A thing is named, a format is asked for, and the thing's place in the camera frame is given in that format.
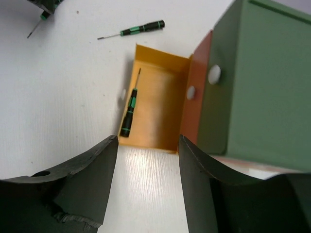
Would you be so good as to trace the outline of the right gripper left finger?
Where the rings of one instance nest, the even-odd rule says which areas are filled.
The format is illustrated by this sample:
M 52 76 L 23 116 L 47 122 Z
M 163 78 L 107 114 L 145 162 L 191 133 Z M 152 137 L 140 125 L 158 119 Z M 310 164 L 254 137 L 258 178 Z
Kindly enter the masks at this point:
M 32 176 L 0 182 L 3 233 L 95 233 L 102 226 L 118 138 Z

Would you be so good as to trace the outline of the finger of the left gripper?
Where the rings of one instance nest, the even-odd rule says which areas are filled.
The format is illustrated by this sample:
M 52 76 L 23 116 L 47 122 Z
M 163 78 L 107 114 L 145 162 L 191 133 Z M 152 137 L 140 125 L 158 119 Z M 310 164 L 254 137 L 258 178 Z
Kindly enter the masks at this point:
M 63 0 L 27 0 L 49 14 L 54 14 L 56 8 L 63 2 Z

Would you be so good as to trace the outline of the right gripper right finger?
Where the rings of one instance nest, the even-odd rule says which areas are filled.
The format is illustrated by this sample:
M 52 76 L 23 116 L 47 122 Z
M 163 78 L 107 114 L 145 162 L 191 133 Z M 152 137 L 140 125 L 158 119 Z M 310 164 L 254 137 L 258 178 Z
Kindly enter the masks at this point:
M 261 180 L 224 165 L 184 136 L 178 150 L 189 232 L 310 232 L 309 173 Z

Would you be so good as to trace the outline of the slim green screwdriver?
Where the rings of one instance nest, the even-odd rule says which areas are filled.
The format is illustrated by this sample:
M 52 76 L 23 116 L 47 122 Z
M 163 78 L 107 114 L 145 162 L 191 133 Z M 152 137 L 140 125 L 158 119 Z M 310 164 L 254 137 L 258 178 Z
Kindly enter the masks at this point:
M 31 32 L 29 33 L 29 35 L 27 36 L 27 39 L 34 33 L 34 31 L 38 28 L 38 26 L 40 25 L 41 22 L 45 21 L 48 19 L 48 17 L 51 14 L 48 13 L 47 11 L 44 11 L 41 15 L 40 15 L 40 20 L 39 22 L 35 25 L 35 27 L 31 30 Z
M 138 94 L 137 85 L 138 85 L 140 73 L 141 73 L 141 68 L 138 70 L 138 75 L 137 75 L 135 87 L 132 89 L 132 93 L 131 93 L 130 99 L 128 101 L 127 111 L 126 111 L 126 114 L 123 118 L 121 130 L 120 130 L 120 136 L 126 137 L 126 138 L 129 137 L 129 134 L 131 131 L 134 109 L 135 109 L 136 101 L 137 101 L 137 94 Z

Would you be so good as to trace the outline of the yellow bottom drawer box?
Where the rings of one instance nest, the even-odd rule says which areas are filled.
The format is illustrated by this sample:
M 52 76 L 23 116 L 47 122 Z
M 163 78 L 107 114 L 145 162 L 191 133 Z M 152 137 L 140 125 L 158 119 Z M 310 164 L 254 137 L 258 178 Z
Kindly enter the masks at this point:
M 137 100 L 129 137 L 119 144 L 176 153 L 190 58 L 136 45 L 126 99 L 137 88 Z

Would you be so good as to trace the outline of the green top drawer box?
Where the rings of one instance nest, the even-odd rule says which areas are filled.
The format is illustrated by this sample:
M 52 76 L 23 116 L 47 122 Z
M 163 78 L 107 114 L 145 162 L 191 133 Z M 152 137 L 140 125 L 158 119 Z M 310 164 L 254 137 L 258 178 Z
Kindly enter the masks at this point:
M 212 32 L 197 147 L 310 171 L 310 14 L 274 0 L 228 7 Z

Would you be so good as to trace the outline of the slim black screwdriver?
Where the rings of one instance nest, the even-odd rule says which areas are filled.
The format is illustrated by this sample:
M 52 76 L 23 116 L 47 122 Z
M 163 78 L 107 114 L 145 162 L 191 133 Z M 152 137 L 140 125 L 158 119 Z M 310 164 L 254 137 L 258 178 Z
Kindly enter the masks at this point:
M 151 32 L 151 31 L 157 31 L 162 30 L 165 28 L 165 22 L 164 20 L 154 21 L 150 22 L 144 25 L 131 27 L 129 29 L 121 30 L 118 34 L 110 35 L 110 36 L 103 36 L 97 38 L 97 40 L 107 39 L 115 36 L 128 36 L 128 35 L 135 35 L 139 33 L 145 33 L 145 32 Z

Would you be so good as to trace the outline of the orange drawer box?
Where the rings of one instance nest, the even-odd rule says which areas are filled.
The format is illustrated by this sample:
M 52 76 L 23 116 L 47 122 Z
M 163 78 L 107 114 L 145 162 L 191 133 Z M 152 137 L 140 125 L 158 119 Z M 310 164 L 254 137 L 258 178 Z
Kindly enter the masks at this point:
M 198 140 L 212 33 L 208 32 L 190 57 L 180 134 L 193 144 Z

